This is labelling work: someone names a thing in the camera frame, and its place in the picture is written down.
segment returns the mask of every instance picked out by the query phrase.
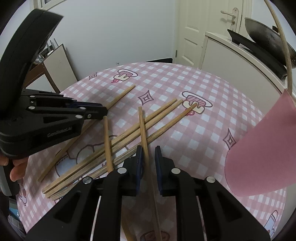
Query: wooden chopstick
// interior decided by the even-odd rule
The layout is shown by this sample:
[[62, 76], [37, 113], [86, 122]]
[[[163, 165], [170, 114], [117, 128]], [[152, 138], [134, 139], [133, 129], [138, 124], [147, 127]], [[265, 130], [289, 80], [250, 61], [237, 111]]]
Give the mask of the wooden chopstick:
[[109, 130], [108, 130], [108, 118], [107, 116], [103, 117], [104, 121], [104, 147], [105, 147], [105, 156], [107, 161], [107, 171], [110, 173], [114, 170], [111, 149], [110, 149], [110, 140], [109, 140]]
[[[166, 104], [165, 106], [161, 107], [161, 109], [163, 110], [160, 114], [158, 114], [157, 116], [155, 116], [153, 119], [151, 119], [150, 121], [147, 122], [146, 127], [150, 128], [151, 126], [155, 125], [158, 121], [160, 121], [163, 117], [165, 117], [168, 113], [170, 113], [172, 110], [174, 110], [176, 107], [178, 107], [180, 104], [182, 103], [182, 100], [177, 101], [176, 103], [174, 103], [173, 105], [168, 105]], [[134, 139], [136, 139], [138, 136], [140, 136], [140, 130], [136, 130], [135, 132], [131, 133], [129, 136], [127, 136], [126, 138], [124, 138], [123, 140], [121, 140], [123, 137], [125, 137], [127, 134], [121, 134], [119, 137], [116, 137], [115, 139], [113, 139], [111, 141], [111, 146], [112, 146], [112, 152], [115, 153], [116, 151], [124, 148], [127, 144], [129, 144], [131, 141], [133, 141]], [[92, 155], [90, 155], [89, 157], [87, 157], [86, 159], [84, 159], [82, 162], [78, 163], [77, 165], [75, 165], [74, 167], [72, 167], [70, 170], [68, 170], [66, 173], [64, 173], [62, 176], [60, 176], [59, 178], [57, 178], [55, 181], [53, 181], [52, 183], [50, 183], [48, 186], [46, 186], [42, 192], [44, 194], [50, 192], [52, 189], [56, 188], [58, 185], [60, 185], [61, 183], [63, 183], [65, 180], [69, 179], [71, 176], [73, 176], [74, 174], [76, 174], [76, 176], [78, 175], [84, 175], [85, 173], [79, 172], [81, 171], [83, 168], [89, 166], [92, 167], [91, 169], [95, 168], [97, 165], [99, 165], [100, 163], [102, 163], [102, 161], [104, 160], [104, 154], [105, 150], [104, 148], [101, 148], [97, 151], [95, 151]]]
[[[119, 94], [118, 96], [115, 97], [115, 99], [113, 101], [111, 101], [110, 103], [108, 103], [106, 105], [107, 109], [110, 109], [113, 105], [115, 105], [122, 97], [124, 97], [128, 92], [130, 92], [133, 88], [135, 88], [136, 85], [132, 85], [129, 88], [127, 88], [126, 90], [124, 90], [124, 92], [122, 92], [121, 94]], [[82, 129], [81, 129], [81, 134], [80, 136], [87, 130], [89, 129], [94, 123], [96, 122], [96, 120], [90, 120], [87, 124], [85, 124]], [[72, 138], [66, 145], [65, 147], [63, 147], [55, 156], [55, 158], [52, 160], [52, 162], [48, 165], [48, 167], [41, 173], [40, 177], [37, 179], [38, 182], [41, 182], [45, 176], [49, 173], [49, 171], [54, 167], [54, 165], [60, 160], [60, 158], [66, 153], [66, 151], [79, 139], [80, 136], [74, 137]]]
[[[195, 107], [197, 106], [197, 103], [193, 104], [191, 107], [189, 107], [188, 109], [186, 109], [185, 111], [183, 111], [180, 115], [178, 115], [176, 118], [172, 119], [169, 123], [167, 123], [166, 125], [164, 125], [162, 128], [160, 128], [158, 131], [154, 132], [153, 134], [151, 134], [150, 136], [148, 136], [147, 138], [147, 144], [150, 144], [151, 142], [153, 142], [154, 140], [156, 140], [159, 136], [161, 136], [163, 133], [165, 133], [169, 128], [171, 128], [173, 125], [175, 125], [177, 122], [179, 122], [183, 117], [185, 117], [190, 111], [192, 111]], [[136, 145], [134, 145], [132, 148], [130, 148], [128, 151], [126, 151], [125, 153], [121, 154], [120, 156], [116, 157], [113, 160], [113, 164], [115, 166], [119, 165], [120, 163], [122, 163], [125, 159], [127, 159], [128, 157], [132, 156], [133, 154], [136, 153], [137, 151], [137, 146], [140, 145], [141, 143], [138, 143]], [[107, 172], [107, 167], [101, 167], [98, 170], [92, 172], [89, 176], [92, 177], [93, 179], [98, 178], [99, 176], [103, 175], [104, 173]], [[67, 186], [66, 188], [64, 188], [63, 190], [61, 190], [60, 192], [57, 192], [56, 194], [52, 195], [50, 198], [52, 200], [57, 200], [61, 197], [63, 197], [64, 195], [66, 195], [75, 185], [76, 183], [72, 183], [71, 185]]]
[[[180, 103], [182, 103], [182, 100], [177, 101], [176, 103], [174, 103], [172, 106], [170, 106], [169, 108], [167, 108], [166, 110], [164, 110], [161, 114], [159, 114], [158, 116], [154, 117], [151, 121], [148, 121], [146, 123], [146, 128], [149, 129], [150, 127], [152, 127], [153, 125], [155, 125], [157, 122], [159, 122], [162, 118], [164, 118], [167, 114], [169, 114], [172, 110], [174, 110], [176, 107], [178, 107], [180, 105]], [[122, 148], [124, 148], [127, 144], [131, 143], [133, 140], [135, 140], [138, 136], [140, 136], [140, 129], [138, 129], [137, 131], [135, 131], [134, 133], [132, 133], [131, 135], [129, 135], [127, 138], [125, 138], [124, 140], [122, 140], [121, 142], [119, 142], [118, 144], [116, 144], [114, 147], [112, 147], [112, 152], [116, 153], [117, 151], [121, 150]], [[104, 151], [101, 152], [101, 155], [99, 155], [99, 153], [96, 153], [95, 155], [90, 155], [87, 158], [87, 161], [89, 162], [89, 164], [87, 164], [85, 167], [83, 167], [80, 170], [76, 170], [74, 171], [69, 178], [65, 179], [64, 181], [58, 183], [58, 185], [54, 188], [51, 188], [50, 191], [47, 191], [45, 193], [46, 197], [50, 197], [51, 195], [55, 194], [56, 192], [60, 191], [61, 189], [63, 189], [64, 187], [68, 186], [69, 184], [71, 184], [72, 182], [78, 180], [80, 177], [82, 177], [83, 175], [85, 175], [86, 173], [88, 173], [89, 171], [91, 171], [92, 169], [94, 169], [96, 166], [98, 166], [99, 164], [101, 164], [103, 161], [105, 160], [105, 154]], [[49, 186], [52, 186], [53, 184], [57, 183], [57, 180], [54, 181], [52, 184], [50, 184]]]
[[143, 110], [141, 106], [139, 107], [139, 120], [140, 120], [140, 130], [141, 130], [141, 146], [144, 152], [144, 163], [145, 163], [144, 175], [146, 177], [146, 181], [148, 184], [148, 196], [149, 196], [150, 208], [152, 210], [154, 233], [155, 233], [156, 241], [162, 241], [159, 216], [158, 216], [157, 205], [155, 200], [153, 180], [152, 180], [152, 175], [150, 171], [150, 160], [149, 160], [149, 152], [148, 152], [147, 139], [146, 139], [145, 123], [143, 118]]
[[[109, 140], [109, 129], [108, 129], [108, 118], [107, 116], [103, 117], [104, 121], [104, 144], [105, 144], [105, 155], [107, 161], [107, 171], [110, 173], [114, 170], [113, 168], [113, 161], [111, 156], [111, 149], [110, 149], [110, 140]], [[121, 215], [121, 226], [123, 232], [126, 236], [127, 241], [135, 241], [136, 237], [131, 234], [130, 229], [127, 225], [127, 220]]]

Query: pink checkered tablecloth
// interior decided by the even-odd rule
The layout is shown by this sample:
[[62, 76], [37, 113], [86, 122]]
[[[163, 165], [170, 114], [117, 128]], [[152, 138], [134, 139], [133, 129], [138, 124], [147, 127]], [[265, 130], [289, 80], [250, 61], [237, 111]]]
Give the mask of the pink checkered tablecloth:
[[[198, 102], [194, 111], [149, 145], [152, 171], [156, 175], [154, 149], [160, 145], [163, 155], [172, 158], [176, 167], [201, 179], [214, 176], [229, 190], [224, 174], [227, 152], [263, 117], [253, 102], [217, 76], [187, 66], [164, 63], [133, 63], [97, 72], [72, 85], [63, 94], [79, 101], [107, 104], [132, 84], [136, 84], [136, 87], [108, 112], [112, 130], [110, 138], [120, 135], [139, 121], [139, 106], [143, 106], [148, 115], [173, 98], [184, 100], [182, 105], [148, 130], [150, 135], [185, 108]], [[38, 176], [65, 142], [29, 158], [17, 197], [20, 218], [26, 231], [57, 202], [45, 198], [42, 188], [101, 148], [103, 142], [103, 126], [98, 121], [68, 150], [41, 184], [37, 182]], [[140, 138], [137, 138], [116, 156], [139, 142]], [[270, 235], [274, 233], [284, 209], [286, 189], [236, 198], [270, 230]], [[167, 234], [166, 240], [176, 240], [175, 199], [161, 197], [156, 190], [156, 200], [161, 229]], [[145, 241], [145, 235], [153, 230], [153, 225], [144, 180], [141, 181], [140, 194], [137, 197], [123, 197], [123, 206], [127, 217], [131, 218], [128, 220], [130, 230], [138, 240]]]

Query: frying pan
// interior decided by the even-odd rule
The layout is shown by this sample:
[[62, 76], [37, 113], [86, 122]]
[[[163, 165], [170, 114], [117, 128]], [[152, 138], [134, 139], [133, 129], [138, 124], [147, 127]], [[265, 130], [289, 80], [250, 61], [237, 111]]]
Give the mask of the frying pan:
[[[263, 23], [251, 18], [245, 18], [245, 25], [251, 39], [286, 66], [280, 35]], [[288, 47], [292, 68], [294, 69], [296, 68], [296, 52], [290, 44], [288, 44]]]

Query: white wall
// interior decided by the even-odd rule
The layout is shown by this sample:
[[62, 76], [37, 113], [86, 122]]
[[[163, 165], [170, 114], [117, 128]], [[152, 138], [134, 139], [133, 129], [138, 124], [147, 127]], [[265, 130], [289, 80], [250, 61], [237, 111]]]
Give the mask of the white wall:
[[[64, 16], [50, 39], [65, 45], [79, 80], [117, 62], [173, 57], [175, 0], [67, 0], [50, 11]], [[29, 12], [27, 0], [0, 36], [0, 56]]]
[[[279, 9], [271, 2], [273, 9], [276, 12], [277, 17], [283, 27], [287, 42], [296, 50], [296, 35], [291, 29], [285, 17], [279, 11]], [[264, 0], [253, 0], [252, 6], [252, 18], [267, 25], [272, 28], [272, 26], [276, 26], [274, 19], [266, 6]], [[293, 72], [293, 83], [296, 85], [296, 69], [292, 70]]]

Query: human hand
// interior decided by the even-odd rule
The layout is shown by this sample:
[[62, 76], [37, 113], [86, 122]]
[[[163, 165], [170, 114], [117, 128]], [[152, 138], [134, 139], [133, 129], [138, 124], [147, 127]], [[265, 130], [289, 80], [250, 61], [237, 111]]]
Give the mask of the human hand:
[[[8, 158], [0, 154], [0, 165], [6, 166], [8, 164]], [[20, 159], [20, 160], [13, 160], [13, 165], [15, 167], [10, 172], [10, 179], [15, 182], [16, 180], [22, 179], [25, 176], [26, 168], [28, 165], [28, 157]]]

